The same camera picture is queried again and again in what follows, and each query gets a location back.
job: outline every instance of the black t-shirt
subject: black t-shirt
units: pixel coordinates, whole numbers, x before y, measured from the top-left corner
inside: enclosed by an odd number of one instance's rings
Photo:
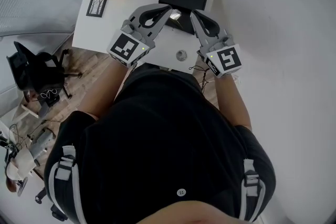
[[[186,200],[238,218],[249,158],[266,185],[264,209],[275,174],[250,130],[232,126],[196,87],[172,72],[151,72],[126,85],[98,121],[75,111],[61,124],[45,168],[47,190],[62,146],[73,144],[87,223],[136,223]],[[184,196],[177,195],[179,189]]]

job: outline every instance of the black office chair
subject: black office chair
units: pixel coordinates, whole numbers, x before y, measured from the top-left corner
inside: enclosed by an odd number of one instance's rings
[[[80,78],[82,74],[65,74],[62,62],[64,55],[68,54],[69,50],[63,50],[58,61],[56,56],[46,52],[35,55],[19,42],[15,41],[14,45],[17,52],[7,57],[7,60],[15,83],[19,90],[24,92],[26,99],[29,90],[41,94],[51,89],[63,89],[67,98],[71,99],[72,95],[68,94],[65,89],[65,78]],[[51,60],[55,63],[55,67],[47,66],[46,62]]]

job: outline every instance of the picture frame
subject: picture frame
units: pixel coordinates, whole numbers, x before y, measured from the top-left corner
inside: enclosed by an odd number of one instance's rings
[[[102,17],[107,0],[90,0],[86,16]]]

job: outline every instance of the strap buckle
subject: strap buckle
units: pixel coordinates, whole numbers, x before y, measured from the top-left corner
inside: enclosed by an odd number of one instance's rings
[[[245,173],[244,178],[244,186],[245,187],[253,187],[253,186],[259,186],[259,175],[257,172],[253,170],[249,170]]]

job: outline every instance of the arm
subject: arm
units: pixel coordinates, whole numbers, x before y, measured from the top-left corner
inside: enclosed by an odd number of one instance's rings
[[[218,107],[233,126],[242,125],[252,131],[250,117],[231,75],[215,78]]]
[[[86,93],[77,109],[95,119],[101,117],[111,107],[127,71],[127,67],[112,60]]]

